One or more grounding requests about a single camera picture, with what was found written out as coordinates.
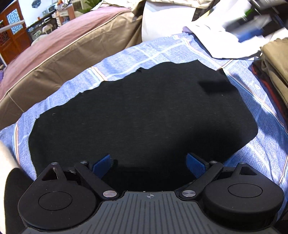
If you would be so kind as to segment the white cloth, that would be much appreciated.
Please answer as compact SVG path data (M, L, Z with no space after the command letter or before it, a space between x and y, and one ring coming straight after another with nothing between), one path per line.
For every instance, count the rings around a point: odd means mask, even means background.
M272 39L287 37L287 3L220 1L183 31L194 34L215 59L253 57Z

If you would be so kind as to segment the black sock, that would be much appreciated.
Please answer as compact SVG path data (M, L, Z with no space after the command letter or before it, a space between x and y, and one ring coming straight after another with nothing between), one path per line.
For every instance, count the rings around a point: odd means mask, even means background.
M33 180L20 168L14 168L7 177L4 190L5 233L20 233L25 225L18 212L21 196Z

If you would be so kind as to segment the white pillow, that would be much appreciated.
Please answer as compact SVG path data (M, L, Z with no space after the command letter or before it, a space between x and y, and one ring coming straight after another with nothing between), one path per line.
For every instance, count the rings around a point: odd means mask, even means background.
M172 3L146 1L141 26L142 41L152 41L182 32L193 19L196 9Z

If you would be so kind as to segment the green plant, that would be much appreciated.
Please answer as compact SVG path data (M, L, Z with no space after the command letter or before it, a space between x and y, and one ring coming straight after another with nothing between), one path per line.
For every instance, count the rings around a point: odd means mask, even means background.
M84 1L84 9L79 9L79 12L85 14L89 11L91 11L92 8L94 8L98 3L100 3L101 0L87 0Z

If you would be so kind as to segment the olive folded garment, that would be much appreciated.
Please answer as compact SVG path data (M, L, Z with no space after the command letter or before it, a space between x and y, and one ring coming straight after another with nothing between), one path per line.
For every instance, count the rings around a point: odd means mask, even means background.
M287 38L265 44L261 52L262 70L287 107Z

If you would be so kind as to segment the blue checked bed sheet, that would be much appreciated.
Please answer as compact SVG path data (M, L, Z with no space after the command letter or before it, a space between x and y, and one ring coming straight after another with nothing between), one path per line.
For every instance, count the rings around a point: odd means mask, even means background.
M287 191L287 128L280 111L270 99L265 86L251 72L250 60L215 59L194 35L178 34L127 48L97 63L58 91L35 104L20 119L1 130L1 141L14 160L31 177L36 178L28 137L35 120L44 111L62 105L78 93L91 90L102 81L124 78L138 68L151 68L162 62L184 63L199 60L214 70L223 69L229 81L239 90L258 125L258 134L225 162L234 166L247 162Z

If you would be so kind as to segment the dark red folded garment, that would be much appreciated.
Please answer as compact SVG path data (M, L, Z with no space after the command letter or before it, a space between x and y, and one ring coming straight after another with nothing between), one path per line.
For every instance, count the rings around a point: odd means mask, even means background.
M272 105L276 109L277 113L284 119L284 123L287 128L287 106L280 97L279 93L276 91L276 88L272 84L270 77L262 70L261 62L259 60L254 61L250 69L260 81L261 85L264 86L264 90L267 93L269 99L272 101Z

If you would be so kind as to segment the pink brown duvet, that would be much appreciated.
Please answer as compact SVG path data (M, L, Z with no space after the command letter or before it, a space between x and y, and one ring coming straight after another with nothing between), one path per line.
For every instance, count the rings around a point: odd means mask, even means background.
M25 49L3 71L1 128L16 123L66 81L126 48L141 43L144 4L107 6L86 13Z

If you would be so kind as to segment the black garment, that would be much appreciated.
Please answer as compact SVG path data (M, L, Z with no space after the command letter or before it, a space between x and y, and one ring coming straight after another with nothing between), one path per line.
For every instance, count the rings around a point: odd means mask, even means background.
M35 121L29 150L36 172L111 156L103 177L123 191L172 191L194 179L193 153L225 162L249 143L258 126L223 72L195 60L139 68L76 95Z

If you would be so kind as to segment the red wooden door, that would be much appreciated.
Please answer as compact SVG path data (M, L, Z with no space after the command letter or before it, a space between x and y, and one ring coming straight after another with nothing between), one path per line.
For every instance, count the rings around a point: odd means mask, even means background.
M19 1L13 1L1 12L1 29L20 23L23 15ZM19 54L31 45L31 39L26 30L26 24L18 24L1 32L1 59L3 63L9 64Z

